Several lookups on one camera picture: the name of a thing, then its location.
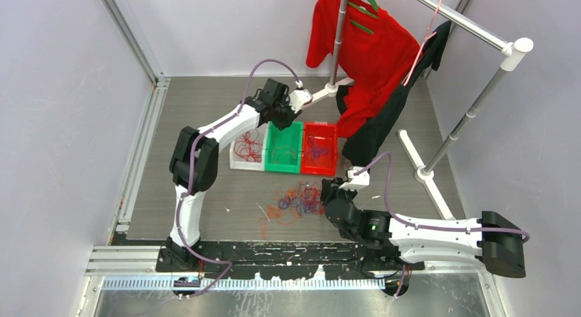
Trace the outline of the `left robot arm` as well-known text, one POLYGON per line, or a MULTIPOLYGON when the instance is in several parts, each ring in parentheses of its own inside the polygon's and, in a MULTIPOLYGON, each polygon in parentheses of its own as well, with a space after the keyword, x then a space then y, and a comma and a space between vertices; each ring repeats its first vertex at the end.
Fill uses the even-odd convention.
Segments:
POLYGON ((267 122, 288 127, 299 115, 292 107, 290 93, 286 84, 267 79, 262 88, 225 116, 198 129, 186 126, 181 130, 169 164, 176 204, 165 247, 182 270, 193 270, 199 264, 199 251, 193 247, 200 239, 203 200, 217 178, 222 150, 267 122))

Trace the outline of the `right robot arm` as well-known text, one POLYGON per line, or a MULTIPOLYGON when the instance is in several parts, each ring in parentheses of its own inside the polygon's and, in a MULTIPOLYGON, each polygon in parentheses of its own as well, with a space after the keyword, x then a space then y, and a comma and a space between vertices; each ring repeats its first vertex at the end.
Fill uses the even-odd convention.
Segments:
POLYGON ((526 276, 523 246, 529 236, 501 214, 483 211, 478 218, 438 220, 360 210, 354 204, 357 193, 343 189, 344 183, 322 181, 325 217, 342 238, 379 251, 388 269, 425 261, 481 263, 494 275, 526 276))

